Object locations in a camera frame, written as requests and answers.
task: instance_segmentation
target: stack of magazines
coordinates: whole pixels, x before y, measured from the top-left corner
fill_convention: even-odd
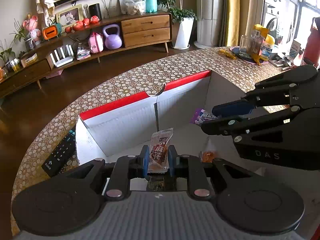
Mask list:
[[[89,44],[87,42],[80,42],[78,44],[77,60],[83,60],[90,56]]]

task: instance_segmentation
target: red wrapped fruit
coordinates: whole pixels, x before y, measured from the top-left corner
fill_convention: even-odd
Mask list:
[[[72,27],[71,27],[71,26],[68,26],[68,27],[66,27],[66,28],[64,29],[64,31],[65,31],[66,33],[71,33],[71,32],[72,32]]]
[[[98,21],[100,21],[100,20],[99,20],[99,17],[96,16],[96,15],[94,15],[94,16],[92,16],[92,17],[90,18],[90,24],[92,24],[92,23],[97,23]]]
[[[79,31],[83,27],[83,22],[82,21],[76,21],[76,23],[73,25],[73,30],[74,31]]]
[[[87,26],[90,24],[90,20],[88,18],[84,18],[82,22],[84,26]]]

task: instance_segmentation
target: white router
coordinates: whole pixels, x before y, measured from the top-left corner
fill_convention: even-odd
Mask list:
[[[73,59],[75,58],[75,56],[73,55],[73,51],[72,51],[72,47],[71,45],[66,45],[67,51],[68,51],[68,57],[66,57],[64,55],[64,51],[62,49],[62,47],[60,47],[60,52],[62,54],[62,59],[59,58],[58,52],[55,49],[54,50],[54,54],[56,56],[57,61],[55,60],[54,56],[52,53],[50,53],[50,57],[52,59],[53,64],[55,65],[55,67],[61,67],[71,61],[73,61]]]

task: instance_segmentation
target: round table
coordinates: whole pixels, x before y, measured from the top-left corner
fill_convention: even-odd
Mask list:
[[[23,189],[49,178],[41,168],[42,163],[76,124],[78,115],[83,111],[143,90],[156,94],[164,83],[205,70],[217,72],[244,92],[253,90],[256,82],[281,73],[271,64],[258,66],[240,59],[232,60],[218,53],[219,49],[194,50],[152,61],[111,78],[76,99],[53,118],[29,146],[13,184],[12,200]],[[274,112],[283,108],[273,106],[267,110]],[[75,153],[64,168],[76,166]],[[11,228],[13,235],[19,232],[12,214]]]

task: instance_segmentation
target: remote control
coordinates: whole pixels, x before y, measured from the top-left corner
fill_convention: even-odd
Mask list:
[[[63,166],[76,150],[76,126],[55,147],[50,156],[42,164],[42,169],[53,177],[59,173]]]

